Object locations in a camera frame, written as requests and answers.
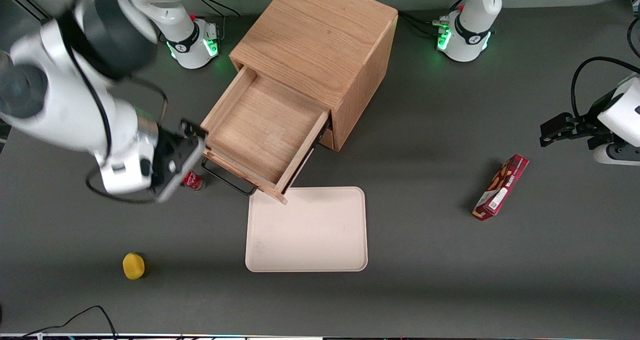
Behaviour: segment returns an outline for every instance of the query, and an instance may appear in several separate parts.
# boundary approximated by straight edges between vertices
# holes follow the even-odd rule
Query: wooden drawer
[[[331,111],[340,151],[387,73],[398,11],[374,0],[273,0],[229,53]]]
[[[284,193],[328,119],[329,108],[243,66],[202,121],[203,155],[286,204]]]

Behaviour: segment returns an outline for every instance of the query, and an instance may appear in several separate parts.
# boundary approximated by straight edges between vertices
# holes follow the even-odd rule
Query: white plastic tray
[[[288,203],[249,199],[244,263],[252,272],[359,272],[367,266],[365,196],[359,187],[295,187]]]

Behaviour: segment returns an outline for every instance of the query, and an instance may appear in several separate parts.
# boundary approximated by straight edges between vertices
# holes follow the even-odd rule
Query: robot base
[[[208,64],[218,56],[218,28],[215,23],[208,23],[203,19],[193,21],[199,27],[199,37],[186,52],[180,52],[167,43],[171,56],[185,69],[198,69]]]
[[[631,144],[602,144],[593,151],[593,158],[600,164],[640,166],[640,154]]]
[[[460,11],[455,10],[439,18],[440,21],[448,22],[449,26],[445,32],[438,37],[436,49],[445,53],[451,60],[467,63],[475,60],[478,55],[487,48],[487,41],[489,41],[489,37],[491,37],[491,32],[476,44],[468,44],[464,37],[458,33],[456,27],[452,26],[458,15],[460,15]]]

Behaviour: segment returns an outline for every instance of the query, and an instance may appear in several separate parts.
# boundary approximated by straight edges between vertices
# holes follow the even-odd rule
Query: red cardboard box
[[[491,180],[489,188],[482,194],[480,201],[475,204],[471,214],[480,221],[485,221],[498,214],[505,203],[505,199],[518,183],[518,179],[527,164],[529,164],[529,160],[518,154],[503,163],[500,171]]]

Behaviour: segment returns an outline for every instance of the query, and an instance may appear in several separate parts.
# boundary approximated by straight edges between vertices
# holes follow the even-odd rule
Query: open drawer
[[[243,66],[202,121],[203,155],[286,204],[284,193],[328,121],[329,109]]]

